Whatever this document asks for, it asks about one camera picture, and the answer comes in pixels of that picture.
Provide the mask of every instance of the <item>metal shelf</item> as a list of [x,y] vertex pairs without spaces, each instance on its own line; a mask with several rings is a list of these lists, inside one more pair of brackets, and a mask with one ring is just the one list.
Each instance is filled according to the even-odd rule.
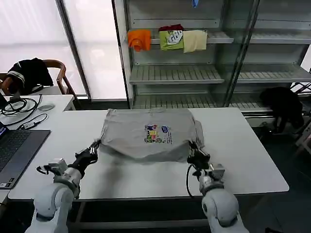
[[223,83],[213,65],[134,66],[131,84]]
[[229,107],[236,107],[241,112],[269,112],[270,108],[265,107],[259,99],[258,93],[234,93]]
[[[230,38],[222,31],[207,31],[207,44],[231,44],[234,38]],[[158,29],[151,29],[151,44],[160,44]]]
[[216,102],[209,94],[138,95],[134,109],[147,108],[213,108]]
[[251,44],[311,44],[310,31],[254,31]]
[[244,64],[238,83],[311,82],[311,74],[298,65]]

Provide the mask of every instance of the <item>black cable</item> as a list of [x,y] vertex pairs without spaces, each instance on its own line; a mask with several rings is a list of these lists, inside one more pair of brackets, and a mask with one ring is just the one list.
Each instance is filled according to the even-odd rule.
[[191,192],[190,192],[190,190],[189,190],[189,181],[188,181],[188,179],[189,179],[189,172],[190,172],[190,169],[191,169],[192,166],[193,166],[193,165],[190,164],[190,166],[188,167],[188,170],[187,170],[187,175],[186,175],[186,188],[187,188],[187,192],[188,192],[189,196],[190,196],[191,198],[194,198],[194,196],[191,194]]
[[[35,120],[35,119],[37,119],[38,117],[43,116],[43,115],[45,115],[45,117],[44,117],[42,120],[40,120],[40,121],[38,121],[38,122],[34,122],[34,124],[33,124],[32,126],[26,127],[26,128],[25,128],[25,125],[26,125],[27,123],[29,123],[29,122],[31,122],[31,121],[33,121],[33,120]],[[49,116],[49,115],[46,114],[46,113],[42,113],[42,114],[40,114],[40,115],[37,115],[37,116],[35,116],[34,118],[32,118],[31,120],[22,123],[17,129],[18,129],[18,130],[23,130],[23,129],[29,130],[29,129],[32,129],[32,128],[36,127],[38,124],[40,124],[42,121],[46,120],[46,118],[48,118],[48,116]]]
[[[27,101],[34,102],[34,106],[32,108],[30,108],[30,109],[25,109],[24,110],[24,108],[27,106]],[[34,113],[35,110],[37,110],[38,105],[41,103],[41,101],[42,101],[42,94],[40,94],[38,103],[34,99],[31,99],[31,98],[18,98],[18,99],[14,99],[14,100],[9,100],[7,102],[7,104],[2,107],[1,112],[0,112],[4,116],[11,116],[11,115],[14,115],[16,113],[26,113],[26,112],[30,112],[30,113],[26,117],[24,117],[23,119],[18,120],[18,121],[14,122],[14,123],[6,124],[5,126],[15,125],[15,124],[18,124],[18,123],[26,120],[28,117],[30,117],[30,115],[32,113]],[[22,102],[23,105],[21,107],[14,108],[12,104],[13,103],[18,103],[18,102]]]

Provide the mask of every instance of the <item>wooden chair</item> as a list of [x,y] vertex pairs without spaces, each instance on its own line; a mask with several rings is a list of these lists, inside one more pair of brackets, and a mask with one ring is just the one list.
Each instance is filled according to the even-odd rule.
[[[62,95],[73,95],[74,99],[77,101],[77,103],[80,104],[76,94],[74,93],[73,88],[71,87],[71,85],[70,85],[70,83],[66,77],[66,67],[65,67],[64,63],[57,61],[57,60],[43,60],[43,62],[47,66],[47,68],[59,68],[60,69],[60,71],[57,75],[56,81],[57,81],[57,85],[59,87],[61,94]],[[6,73],[0,73],[0,79],[4,80],[5,75],[6,75]],[[62,85],[63,80],[64,80],[67,88],[65,88]],[[10,86],[11,83],[12,83],[11,78],[8,78],[4,82],[0,83],[0,89],[3,90],[5,95],[10,95],[8,87]]]

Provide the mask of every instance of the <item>white table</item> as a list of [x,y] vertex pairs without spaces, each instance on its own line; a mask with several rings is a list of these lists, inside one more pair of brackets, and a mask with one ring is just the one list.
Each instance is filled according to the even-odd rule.
[[[39,100],[39,96],[22,96],[22,97],[32,98],[32,99],[34,99],[37,102]],[[40,123],[35,129],[36,130],[48,130],[51,127],[50,121],[55,116],[61,114],[65,110],[69,110],[69,109],[72,109],[72,108],[75,109],[72,101],[73,101],[73,96],[72,95],[43,96],[42,97],[42,102],[41,102],[41,104],[39,106],[53,103],[55,105],[55,107],[53,109],[49,110],[49,111],[46,111],[46,112],[42,112],[40,110],[36,110],[33,114],[31,114],[31,116],[28,119],[24,120],[23,122],[25,122],[27,120],[30,120],[33,117],[35,117],[35,116],[37,116],[37,115],[39,115],[41,113],[47,113],[49,115],[49,117],[45,121]],[[20,119],[23,119],[27,114],[29,114],[29,113],[19,113],[16,116],[11,116],[11,117],[0,115],[0,121],[3,124],[9,124],[9,123],[12,123],[12,122],[16,122],[16,121],[18,121]],[[16,129],[23,122],[21,122],[19,124],[16,124],[16,125],[9,126],[9,129]],[[9,190],[0,190],[0,202],[3,202],[6,199],[8,193],[9,193]]]
[[[34,99],[36,102],[39,101],[39,96],[21,96],[22,98],[30,98],[30,99]],[[69,109],[73,109],[75,110],[74,108],[74,105],[72,103],[73,101],[73,95],[50,95],[50,96],[42,96],[42,101],[41,103],[39,104],[39,107],[40,106],[43,106],[43,105],[49,105],[49,104],[54,104],[55,107],[51,110],[48,110],[46,112],[43,112],[43,111],[40,111],[40,110],[36,110],[34,111],[34,113],[32,113],[30,115],[29,118],[27,118],[26,120],[22,121],[21,123],[18,123],[18,124],[15,124],[15,125],[12,125],[12,126],[9,126],[8,128],[9,129],[17,129],[18,126],[20,126],[23,122],[26,122],[32,118],[34,118],[35,116],[37,115],[40,115],[42,113],[47,113],[49,115],[49,118],[53,117],[54,115],[57,115],[63,111],[66,111],[66,110],[69,110]],[[34,105],[34,103],[32,101],[28,101],[27,102],[27,105],[25,107],[25,109],[30,109],[32,108]],[[26,112],[26,113],[18,113],[16,115],[12,115],[12,116],[3,116],[3,115],[0,115],[0,121],[3,123],[3,124],[10,124],[10,123],[14,123],[14,122],[17,122],[21,119],[23,119],[24,117],[26,117],[27,115],[29,114],[29,112]],[[46,119],[45,121],[43,121],[41,124],[39,124],[36,129],[49,129],[49,124],[48,124],[48,119]]]
[[[271,157],[237,108],[191,109],[202,123],[211,161],[223,164],[225,187],[234,194],[272,193],[289,190]],[[9,193],[10,199],[30,200],[53,175],[36,167],[54,158],[68,164],[74,154],[88,147],[101,134],[107,111],[68,111],[49,121],[51,135]],[[177,162],[149,165],[121,161],[99,151],[81,180],[80,200],[187,196],[188,164]],[[198,181],[190,176],[190,190],[200,195]]]

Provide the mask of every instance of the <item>gray t-shirt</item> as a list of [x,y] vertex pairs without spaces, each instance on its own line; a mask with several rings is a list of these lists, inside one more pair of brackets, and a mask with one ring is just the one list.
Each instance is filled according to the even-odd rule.
[[202,126],[188,109],[109,109],[102,144],[141,162],[185,161],[189,141],[204,147]]

